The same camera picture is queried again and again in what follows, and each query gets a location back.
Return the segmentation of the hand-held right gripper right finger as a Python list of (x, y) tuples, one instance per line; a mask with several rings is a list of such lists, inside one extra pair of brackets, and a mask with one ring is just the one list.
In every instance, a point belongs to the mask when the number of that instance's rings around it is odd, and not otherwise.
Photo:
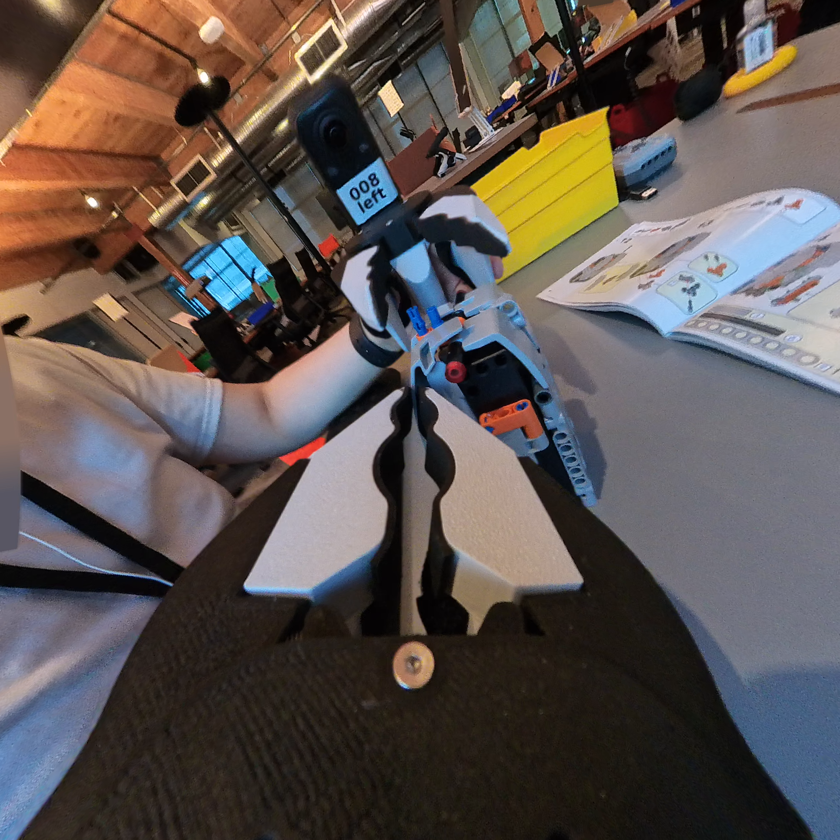
[(436, 486), (422, 622), (482, 623), (495, 604), (580, 590), (583, 577), (514, 452), (426, 387), (420, 428)]

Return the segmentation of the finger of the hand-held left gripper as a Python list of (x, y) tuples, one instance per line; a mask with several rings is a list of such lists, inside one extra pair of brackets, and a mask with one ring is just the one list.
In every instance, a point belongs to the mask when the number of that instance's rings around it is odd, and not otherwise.
[(392, 267), (381, 251), (360, 251), (339, 266), (339, 286), (363, 326), (373, 335), (391, 335), (394, 315)]
[(430, 204), (419, 214), (416, 229), (435, 245), (449, 242), (500, 258), (511, 252), (507, 230), (471, 189), (433, 195)]

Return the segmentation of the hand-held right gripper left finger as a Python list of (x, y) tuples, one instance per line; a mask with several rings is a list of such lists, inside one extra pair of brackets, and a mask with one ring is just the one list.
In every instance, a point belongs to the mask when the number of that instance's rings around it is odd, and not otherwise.
[(407, 397), (394, 390), (309, 459), (244, 582), (247, 594), (304, 598), (346, 620), (372, 603), (371, 563), (390, 506), (375, 457), (399, 430)]

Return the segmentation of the grey brick robot model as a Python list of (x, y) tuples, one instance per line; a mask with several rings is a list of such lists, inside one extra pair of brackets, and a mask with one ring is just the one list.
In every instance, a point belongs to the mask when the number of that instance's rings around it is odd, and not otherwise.
[(442, 396), (519, 458), (529, 458), (590, 508), (583, 450), (547, 357), (519, 305), (498, 286), (409, 311), (411, 385)]

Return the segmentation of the person's left forearm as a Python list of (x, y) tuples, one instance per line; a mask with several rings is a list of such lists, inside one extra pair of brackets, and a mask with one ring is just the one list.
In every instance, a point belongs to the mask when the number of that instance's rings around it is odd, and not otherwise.
[(204, 463), (256, 463), (299, 449), (382, 373), (353, 350), (337, 361), (328, 360), (326, 350), (322, 346), (262, 383), (225, 383), (217, 434)]

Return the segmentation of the black wristband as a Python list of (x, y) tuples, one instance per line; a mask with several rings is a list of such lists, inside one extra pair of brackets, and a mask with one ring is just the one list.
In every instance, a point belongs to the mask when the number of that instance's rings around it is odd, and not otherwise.
[(350, 321), (349, 336), (356, 353), (379, 369), (391, 366), (405, 353), (404, 348), (387, 331), (371, 332), (357, 317)]

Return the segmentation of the yellow plastic bin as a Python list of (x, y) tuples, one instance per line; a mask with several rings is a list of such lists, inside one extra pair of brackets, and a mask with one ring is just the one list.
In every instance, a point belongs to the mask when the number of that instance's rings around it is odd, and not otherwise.
[(542, 131), (473, 185), (509, 235), (503, 279), (618, 205), (607, 113)]

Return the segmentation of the black light stand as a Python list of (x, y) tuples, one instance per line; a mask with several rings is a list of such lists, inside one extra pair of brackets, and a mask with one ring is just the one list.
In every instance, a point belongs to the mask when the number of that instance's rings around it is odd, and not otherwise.
[[(320, 254), (317, 246), (312, 243), (310, 238), (306, 235), (303, 228), (299, 225), (297, 220), (291, 214), (288, 207), (280, 200), (275, 190), (268, 183), (267, 179), (262, 175), (259, 168), (250, 159), (245, 150), (236, 141), (235, 136), (231, 134), (227, 126), (217, 114), (217, 110), (223, 106), (228, 99), (230, 93), (230, 86), (225, 77), (215, 76), (209, 78), (205, 82), (199, 82), (193, 87), (190, 87), (179, 99), (175, 106), (175, 121), (183, 127), (194, 127), (205, 123), (205, 121), (212, 121), (221, 135), (228, 143), (232, 152), (242, 161), (245, 168), (254, 177), (255, 181), (261, 187), (263, 193), (266, 195), (269, 203), (273, 206), (275, 211), (290, 227), (292, 233), (303, 244), (304, 252), (310, 257), (314, 257), (318, 265), (327, 270), (330, 268), (329, 262)], [(301, 285), (297, 283), (296, 292), (289, 295), (291, 291), (291, 269), (287, 263), (282, 260), (277, 260), (268, 267), (269, 272), (274, 277), (276, 290), (280, 295), (282, 309), (289, 320), (297, 319), (300, 324), (306, 322), (301, 313), (295, 309), (295, 302), (305, 300), (308, 302), (308, 314), (311, 316), (308, 325), (308, 331), (314, 329), (315, 326), (322, 327), (324, 325), (335, 322), (338, 315), (331, 311), (328, 307), (322, 305), (321, 301), (314, 297), (309, 285)]]

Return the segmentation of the grey brick hub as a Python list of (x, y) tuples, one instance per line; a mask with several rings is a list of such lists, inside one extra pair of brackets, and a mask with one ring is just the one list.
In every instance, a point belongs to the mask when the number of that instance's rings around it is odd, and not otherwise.
[(627, 143), (613, 153), (616, 183), (627, 190), (647, 183), (667, 170), (676, 155), (677, 142), (669, 134), (650, 135)]

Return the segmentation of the red bag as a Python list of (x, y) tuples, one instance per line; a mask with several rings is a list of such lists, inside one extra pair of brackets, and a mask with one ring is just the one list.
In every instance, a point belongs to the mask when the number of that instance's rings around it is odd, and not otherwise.
[(675, 96), (679, 81), (665, 74), (656, 77), (655, 83), (640, 88), (635, 99), (628, 104), (611, 106), (607, 113), (612, 147), (616, 150), (626, 144), (648, 137), (676, 117)]

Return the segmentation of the open instruction booklet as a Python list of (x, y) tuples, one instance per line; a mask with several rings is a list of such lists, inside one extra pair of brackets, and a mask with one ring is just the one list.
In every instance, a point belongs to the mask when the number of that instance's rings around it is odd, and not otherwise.
[(539, 294), (839, 393), (839, 207), (790, 188), (638, 223)]

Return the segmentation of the black pouch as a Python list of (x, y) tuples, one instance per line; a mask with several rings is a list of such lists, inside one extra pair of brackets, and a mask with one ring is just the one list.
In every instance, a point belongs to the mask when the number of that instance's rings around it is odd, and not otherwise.
[(721, 97), (723, 79), (718, 66), (705, 66), (681, 81), (674, 96), (675, 116), (690, 121), (708, 110)]

